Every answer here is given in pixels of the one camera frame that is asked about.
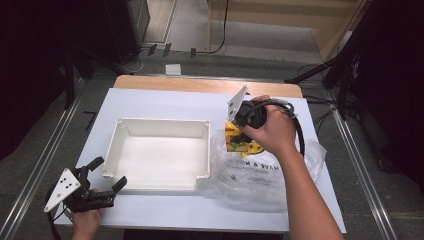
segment forearm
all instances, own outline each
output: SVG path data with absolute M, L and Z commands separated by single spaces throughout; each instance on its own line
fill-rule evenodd
M 277 156 L 284 172 L 290 234 L 293 239 L 343 239 L 297 151 Z

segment white plastic bag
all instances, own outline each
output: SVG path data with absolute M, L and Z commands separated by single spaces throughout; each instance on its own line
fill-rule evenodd
M 305 163 L 316 181 L 324 164 L 326 150 L 313 140 L 305 140 Z M 224 199 L 244 211 L 284 211 L 287 209 L 284 176 L 271 153 L 241 157 L 227 152 L 224 130 L 211 137 L 211 176 L 199 184 L 205 196 Z

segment clear plastic bag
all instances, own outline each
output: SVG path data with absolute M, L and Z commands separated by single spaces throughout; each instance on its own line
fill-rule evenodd
M 326 150 L 314 140 L 305 140 L 305 163 L 316 181 L 321 173 Z M 211 175 L 199 183 L 205 196 L 220 198 L 244 211 L 284 211 L 287 209 L 284 176 L 271 153 L 249 155 L 227 152 L 224 130 L 211 137 Z

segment white mounting plate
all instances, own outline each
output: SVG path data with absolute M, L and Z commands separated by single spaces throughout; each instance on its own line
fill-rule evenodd
M 49 201 L 46 204 L 46 207 L 44 208 L 44 212 L 50 212 L 54 207 L 56 207 L 65 198 L 75 192 L 75 190 L 77 190 L 79 187 L 80 183 L 78 179 L 69 169 L 65 168 L 59 178 L 59 181 L 56 184 L 56 187 L 53 190 L 52 195 L 50 196 Z
M 242 89 L 228 102 L 228 121 L 233 121 L 234 117 L 238 113 L 240 109 L 241 103 L 244 100 L 244 96 L 246 96 L 247 89 L 249 86 L 244 85 Z

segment white tray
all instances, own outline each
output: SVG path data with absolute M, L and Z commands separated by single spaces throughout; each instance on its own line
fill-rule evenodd
M 196 190 L 208 178 L 208 121 L 118 119 L 102 176 L 128 179 L 123 191 Z

